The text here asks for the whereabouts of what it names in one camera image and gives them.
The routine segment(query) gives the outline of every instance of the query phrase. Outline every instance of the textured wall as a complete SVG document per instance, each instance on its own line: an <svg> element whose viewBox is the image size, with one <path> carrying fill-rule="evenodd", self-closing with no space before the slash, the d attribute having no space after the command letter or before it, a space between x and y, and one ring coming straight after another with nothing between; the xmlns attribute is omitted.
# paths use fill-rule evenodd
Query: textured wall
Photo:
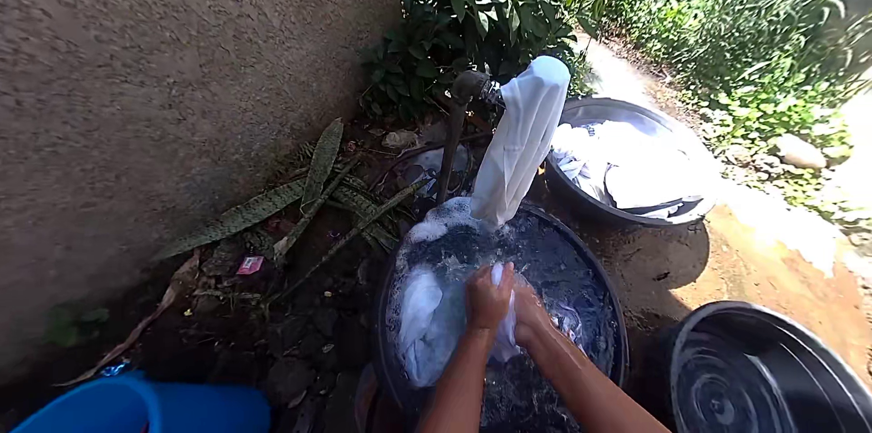
<svg viewBox="0 0 872 433"><path fill-rule="evenodd" d="M0 378L351 115L397 3L0 0Z"/></svg>

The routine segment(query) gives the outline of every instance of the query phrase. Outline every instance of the blue plastic container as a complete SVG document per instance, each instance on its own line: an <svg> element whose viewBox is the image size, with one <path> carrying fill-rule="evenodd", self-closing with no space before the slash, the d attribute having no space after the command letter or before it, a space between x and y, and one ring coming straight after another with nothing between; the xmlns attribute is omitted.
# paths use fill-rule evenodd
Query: blue plastic container
<svg viewBox="0 0 872 433"><path fill-rule="evenodd" d="M254 388L153 383L140 372L130 372L74 388L27 418L12 433L268 430L269 405Z"/></svg>

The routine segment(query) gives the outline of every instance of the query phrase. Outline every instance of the water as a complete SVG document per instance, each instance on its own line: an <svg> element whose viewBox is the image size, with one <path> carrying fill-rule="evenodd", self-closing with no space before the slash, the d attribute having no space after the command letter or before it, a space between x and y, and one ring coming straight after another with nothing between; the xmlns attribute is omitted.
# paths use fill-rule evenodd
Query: water
<svg viewBox="0 0 872 433"><path fill-rule="evenodd" d="M411 268L429 264L441 284L454 286L462 284L482 263L510 261L539 292L555 324L609 374L618 336L616 309L605 285L570 239L524 210L496 231L479 226L468 213L468 198L452 198L431 210L404 239L386 312L388 340L394 352L401 291ZM403 385L408 387L407 380ZM488 363L481 427L499 431L580 430L526 354L505 364Z"/></svg>

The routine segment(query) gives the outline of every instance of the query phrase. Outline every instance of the green plant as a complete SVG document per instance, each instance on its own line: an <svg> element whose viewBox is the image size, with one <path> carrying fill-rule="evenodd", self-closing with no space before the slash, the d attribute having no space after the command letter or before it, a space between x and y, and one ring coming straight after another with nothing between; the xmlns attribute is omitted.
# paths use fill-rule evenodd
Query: green plant
<svg viewBox="0 0 872 433"><path fill-rule="evenodd" d="M420 114L473 66L505 82L538 55L575 53L570 19L579 0L403 0L404 18L367 59L371 115Z"/></svg>
<svg viewBox="0 0 872 433"><path fill-rule="evenodd" d="M702 113L716 154L736 146L771 154L774 140L791 133L834 161L848 155L839 107L865 85L855 64L864 59L856 45L867 36L868 15L848 15L841 0L606 2L604 27L666 65ZM822 189L825 174L785 166L753 183L838 219L845 206Z"/></svg>

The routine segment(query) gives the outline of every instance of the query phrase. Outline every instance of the shrub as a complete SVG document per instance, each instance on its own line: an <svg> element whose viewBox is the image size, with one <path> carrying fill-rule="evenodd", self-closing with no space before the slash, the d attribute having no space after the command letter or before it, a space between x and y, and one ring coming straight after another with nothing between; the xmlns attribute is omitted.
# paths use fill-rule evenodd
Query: shrub
<svg viewBox="0 0 872 433"><path fill-rule="evenodd" d="M582 0L402 0L403 21L367 59L372 84L361 98L370 115L409 118L473 66L505 83L541 54L564 61L580 92L583 59L572 50Z"/></svg>

